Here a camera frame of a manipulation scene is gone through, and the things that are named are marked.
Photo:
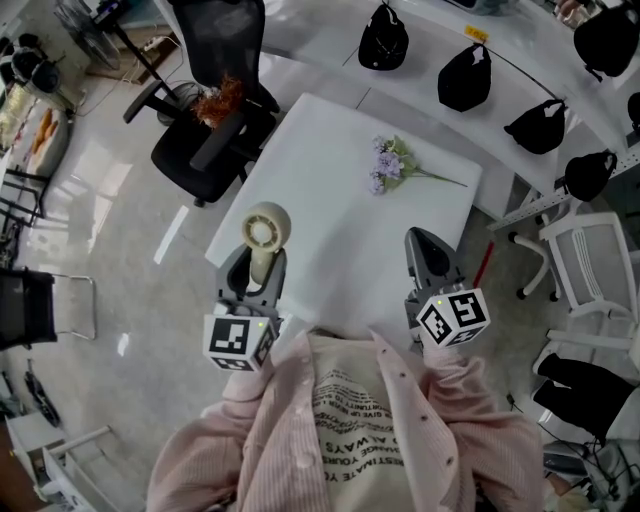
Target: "white desk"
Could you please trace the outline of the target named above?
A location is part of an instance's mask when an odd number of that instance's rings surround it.
[[[411,178],[383,196],[368,191],[372,139],[400,136],[423,169],[462,187]],[[360,112],[303,95],[268,142],[218,229],[206,258],[220,267],[242,244],[245,212],[261,201],[291,217],[279,309],[352,337],[367,326],[410,341],[404,299],[412,289],[404,237],[418,226],[457,247],[480,181],[479,165]]]

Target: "purple flower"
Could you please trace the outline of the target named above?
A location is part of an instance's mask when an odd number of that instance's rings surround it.
[[[376,173],[370,174],[369,191],[374,196],[384,194],[384,182],[382,181],[382,178]]]
[[[395,153],[384,151],[378,155],[374,171],[382,176],[398,179],[401,177],[404,164]]]
[[[373,149],[375,149],[376,153],[382,153],[387,149],[387,141],[378,135],[373,138]]]

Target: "button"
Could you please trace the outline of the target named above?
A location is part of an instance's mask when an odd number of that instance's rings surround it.
[[[296,460],[296,465],[300,469],[310,468],[311,466],[313,466],[313,463],[314,463],[314,458],[313,458],[313,455],[311,455],[310,453],[302,453],[298,455],[298,458]]]

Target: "cable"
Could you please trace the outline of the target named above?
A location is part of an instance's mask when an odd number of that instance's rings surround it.
[[[78,111],[74,112],[74,114],[77,117],[87,117],[89,114],[91,114],[91,112],[93,112],[95,109],[97,109],[100,105],[102,105],[102,103],[104,102],[104,100],[106,100],[109,95],[115,91],[116,87],[118,87],[118,85],[120,85],[122,82],[129,82],[131,83],[131,80],[127,80],[127,75],[129,74],[129,72],[134,69],[135,65],[132,64],[131,67],[125,72],[124,75],[122,75],[122,78],[120,80],[118,80],[115,84],[113,84],[113,87],[111,89],[109,89],[109,92],[107,92],[107,94],[105,94],[98,103],[96,103],[93,107],[91,107],[87,112],[85,112],[84,114],[80,114]]]
[[[160,39],[168,39],[169,41],[171,41],[173,44],[176,45],[176,48],[178,48],[180,50],[180,64],[178,64],[178,66],[176,66],[176,68],[171,71],[171,73],[169,73],[166,78],[164,79],[165,81],[167,81],[171,75],[173,75],[176,71],[178,71],[178,69],[180,69],[182,67],[182,65],[184,64],[184,50],[182,49],[182,46],[180,46],[173,38],[169,37],[169,36],[159,36]],[[116,87],[118,87],[118,85],[122,82],[128,82],[129,84],[131,84],[131,81],[133,80],[133,77],[135,76],[135,74],[138,72],[138,69],[140,69],[140,61],[136,60],[136,65],[135,65],[135,71],[131,74],[131,78],[127,79],[127,75],[129,74],[129,72],[134,68],[134,65],[132,64],[131,67],[125,72],[125,74],[122,76],[122,78],[120,80],[118,80],[111,89],[109,89],[109,92],[107,92],[101,99],[100,101],[98,101],[98,103],[96,103],[93,107],[91,107],[87,112],[85,112],[84,114],[80,114],[79,112],[74,112],[74,114],[78,117],[87,117],[89,114],[91,114],[91,112],[93,112],[95,109],[97,109],[100,105],[102,105],[102,103],[104,102],[104,100],[106,100],[113,91],[115,91]]]
[[[171,41],[173,44],[175,44],[175,45],[176,45],[176,48],[178,48],[178,49],[180,50],[180,64],[178,64],[178,65],[176,66],[176,68],[175,68],[171,73],[169,73],[169,74],[166,76],[166,78],[164,79],[164,80],[165,80],[165,82],[166,82],[166,81],[167,81],[167,80],[169,80],[169,78],[171,78],[171,76],[172,76],[176,71],[178,71],[178,70],[182,67],[182,65],[184,64],[184,50],[183,50],[182,46],[180,46],[180,45],[179,45],[179,44],[178,44],[178,43],[177,43],[177,42],[176,42],[172,37],[169,37],[169,36],[158,36],[158,37],[159,37],[160,39],[162,39],[162,40],[164,40],[164,39],[168,39],[169,41]]]
[[[511,395],[511,393],[509,393],[507,395],[507,401],[509,402],[509,404],[511,404],[511,410],[513,411],[513,409],[515,408],[516,410],[518,410],[520,413],[524,414],[524,411],[522,409],[520,409],[520,407],[518,407],[518,405],[516,404],[515,399],[513,398],[513,395]],[[580,459],[582,459],[582,461],[587,462],[589,464],[591,464],[593,467],[595,467],[604,477],[605,481],[607,482],[607,484],[609,484],[609,488],[607,490],[607,494],[605,495],[605,497],[603,499],[607,499],[609,497],[613,498],[615,501],[618,500],[619,495],[617,494],[618,492],[618,484],[617,484],[617,480],[618,478],[620,478],[621,475],[623,475],[627,469],[625,469],[620,475],[614,477],[611,477],[611,475],[609,475],[609,473],[607,473],[602,466],[600,465],[600,461],[598,459],[598,456],[596,454],[595,451],[595,443],[599,442],[596,437],[594,436],[593,438],[593,448],[590,451],[590,453],[594,456],[596,462],[594,463],[593,461],[589,460],[587,457],[585,457],[584,455],[582,455],[578,450],[576,450],[571,443],[565,441],[564,439],[560,439],[558,436],[556,436],[555,434],[553,434],[549,429],[547,429],[546,427],[544,427],[543,425],[541,425],[540,423],[536,422],[536,425],[538,425],[542,430],[544,430],[547,434],[549,434],[551,437],[553,437],[555,440],[559,441],[560,443],[564,444],[567,448],[569,448],[572,452],[574,452],[576,455],[578,455],[578,457],[580,457]],[[589,443],[586,444],[586,448],[587,451],[589,451]]]

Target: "orange object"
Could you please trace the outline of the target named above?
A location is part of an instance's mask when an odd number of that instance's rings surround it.
[[[56,131],[57,127],[58,127],[58,121],[54,121],[53,123],[51,123],[49,125],[49,128],[47,128],[47,131],[44,133],[44,140],[49,139],[53,135],[53,132]]]
[[[200,96],[191,110],[203,123],[215,129],[230,112],[236,110],[244,98],[242,82],[225,74],[220,85],[220,94]]]

